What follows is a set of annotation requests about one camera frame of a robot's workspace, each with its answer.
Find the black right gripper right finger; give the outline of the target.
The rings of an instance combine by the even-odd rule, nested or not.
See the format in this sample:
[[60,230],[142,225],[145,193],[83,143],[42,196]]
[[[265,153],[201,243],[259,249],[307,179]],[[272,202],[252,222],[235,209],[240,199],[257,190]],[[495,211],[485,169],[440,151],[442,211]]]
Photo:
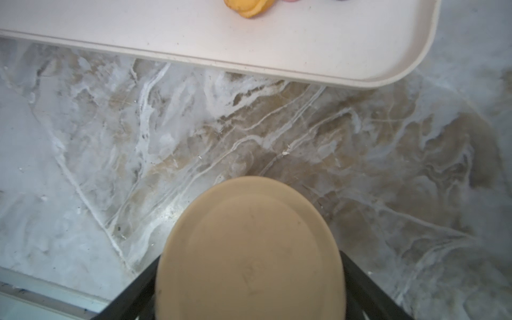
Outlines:
[[344,252],[340,251],[346,281],[346,319],[412,320]]

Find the yellow flower cookie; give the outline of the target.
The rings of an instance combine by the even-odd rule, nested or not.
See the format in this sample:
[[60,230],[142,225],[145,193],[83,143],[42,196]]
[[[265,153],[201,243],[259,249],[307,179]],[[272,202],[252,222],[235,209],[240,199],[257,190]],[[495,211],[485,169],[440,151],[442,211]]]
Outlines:
[[265,13],[275,0],[224,0],[224,4],[246,19]]

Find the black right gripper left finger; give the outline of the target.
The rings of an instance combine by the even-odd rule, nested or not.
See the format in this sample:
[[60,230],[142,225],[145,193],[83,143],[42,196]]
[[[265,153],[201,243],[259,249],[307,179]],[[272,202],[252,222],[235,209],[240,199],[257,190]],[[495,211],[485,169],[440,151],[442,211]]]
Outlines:
[[92,319],[155,320],[155,280],[160,257]]

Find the beige round jar lid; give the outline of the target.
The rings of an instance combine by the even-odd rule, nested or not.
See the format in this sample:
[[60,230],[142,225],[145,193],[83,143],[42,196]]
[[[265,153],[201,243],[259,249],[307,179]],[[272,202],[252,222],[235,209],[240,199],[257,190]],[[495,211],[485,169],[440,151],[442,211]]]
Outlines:
[[341,256],[301,193],[270,178],[222,182],[194,200],[157,269],[157,319],[345,319]]

